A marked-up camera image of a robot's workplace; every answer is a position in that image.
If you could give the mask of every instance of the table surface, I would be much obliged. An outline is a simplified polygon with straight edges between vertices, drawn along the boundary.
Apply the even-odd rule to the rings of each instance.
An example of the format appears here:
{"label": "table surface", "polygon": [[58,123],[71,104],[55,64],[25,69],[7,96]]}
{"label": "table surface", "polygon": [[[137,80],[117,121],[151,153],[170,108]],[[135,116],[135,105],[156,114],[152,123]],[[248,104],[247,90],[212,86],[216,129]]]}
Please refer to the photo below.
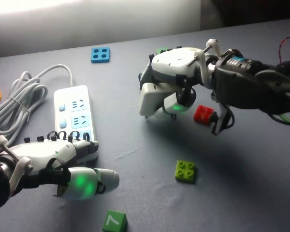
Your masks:
{"label": "table surface", "polygon": [[[0,90],[8,97],[23,71],[37,75],[67,65],[76,85],[88,86],[99,141],[95,167],[116,170],[118,189],[84,202],[53,197],[55,186],[25,189],[0,208],[0,232],[99,232],[108,209],[126,212],[129,232],[290,232],[290,127],[259,110],[232,109],[235,125],[219,136],[195,124],[199,104],[214,108],[210,90],[196,86],[197,100],[177,120],[138,115],[138,73],[160,47],[205,48],[218,39],[223,50],[277,64],[290,20],[167,37],[112,43],[109,63],[90,63],[92,47],[0,58]],[[282,50],[290,59],[290,40]],[[67,73],[42,77],[49,95],[30,117],[15,144],[54,129],[53,93],[69,86]],[[177,160],[196,164],[196,184],[176,182]]]}

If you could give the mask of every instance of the red block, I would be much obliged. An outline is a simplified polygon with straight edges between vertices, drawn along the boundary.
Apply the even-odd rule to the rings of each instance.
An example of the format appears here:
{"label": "red block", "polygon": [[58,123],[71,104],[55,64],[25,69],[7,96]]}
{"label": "red block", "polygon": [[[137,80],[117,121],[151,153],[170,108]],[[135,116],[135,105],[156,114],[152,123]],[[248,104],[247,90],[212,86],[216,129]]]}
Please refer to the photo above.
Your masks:
{"label": "red block", "polygon": [[193,120],[195,122],[201,122],[203,124],[208,125],[209,124],[209,117],[214,112],[212,108],[208,108],[203,105],[199,105],[197,111],[195,112],[193,116]]}

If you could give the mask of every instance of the yellow-green building block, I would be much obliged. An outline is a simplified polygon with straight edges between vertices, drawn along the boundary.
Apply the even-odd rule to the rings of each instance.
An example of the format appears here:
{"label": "yellow-green building block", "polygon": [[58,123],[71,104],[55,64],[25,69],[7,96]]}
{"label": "yellow-green building block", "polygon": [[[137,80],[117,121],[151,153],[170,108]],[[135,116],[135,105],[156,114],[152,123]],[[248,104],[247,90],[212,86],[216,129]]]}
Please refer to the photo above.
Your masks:
{"label": "yellow-green building block", "polygon": [[102,230],[104,232],[124,232],[127,227],[127,217],[125,213],[108,210]]}
{"label": "yellow-green building block", "polygon": [[192,162],[178,160],[176,164],[175,179],[183,182],[193,182],[195,165]]}
{"label": "yellow-green building block", "polygon": [[158,48],[158,49],[157,49],[157,55],[160,54],[162,50],[163,50],[163,51],[166,51],[166,50],[168,50],[168,49],[169,49],[168,47]]}

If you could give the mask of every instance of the red wire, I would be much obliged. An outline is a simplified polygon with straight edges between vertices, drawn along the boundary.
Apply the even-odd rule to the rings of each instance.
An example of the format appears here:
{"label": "red wire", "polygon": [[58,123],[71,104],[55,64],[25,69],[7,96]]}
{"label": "red wire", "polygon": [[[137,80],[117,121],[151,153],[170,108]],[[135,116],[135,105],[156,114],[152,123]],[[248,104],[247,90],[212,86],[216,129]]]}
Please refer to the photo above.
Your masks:
{"label": "red wire", "polygon": [[283,44],[287,39],[290,39],[290,36],[288,36],[287,38],[285,38],[284,40],[282,40],[281,43],[280,43],[279,50],[278,50],[279,63],[281,63],[281,53],[280,53],[281,46],[282,46],[282,44]]}

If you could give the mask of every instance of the building block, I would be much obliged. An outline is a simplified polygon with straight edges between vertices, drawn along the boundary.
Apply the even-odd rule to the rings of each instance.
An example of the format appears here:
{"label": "building block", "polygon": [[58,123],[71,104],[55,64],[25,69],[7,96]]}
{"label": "building block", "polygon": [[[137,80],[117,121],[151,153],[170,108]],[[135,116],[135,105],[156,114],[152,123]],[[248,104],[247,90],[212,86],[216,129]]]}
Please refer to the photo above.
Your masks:
{"label": "building block", "polygon": [[158,48],[157,49],[157,55],[161,53],[161,51],[166,51],[168,50],[169,48],[168,47],[163,47],[163,48]]}
{"label": "building block", "polygon": [[193,182],[194,169],[194,163],[178,160],[176,164],[175,179],[182,182]]}
{"label": "building block", "polygon": [[94,47],[91,49],[91,63],[104,63],[110,61],[109,47]]}
{"label": "building block", "polygon": [[214,113],[214,110],[212,108],[199,105],[197,111],[195,112],[193,116],[193,120],[195,122],[201,122],[205,125],[209,125],[209,123],[211,122],[210,117],[213,113]]}
{"label": "building block", "polygon": [[127,217],[125,213],[108,210],[102,230],[104,232],[124,232],[127,227]]}

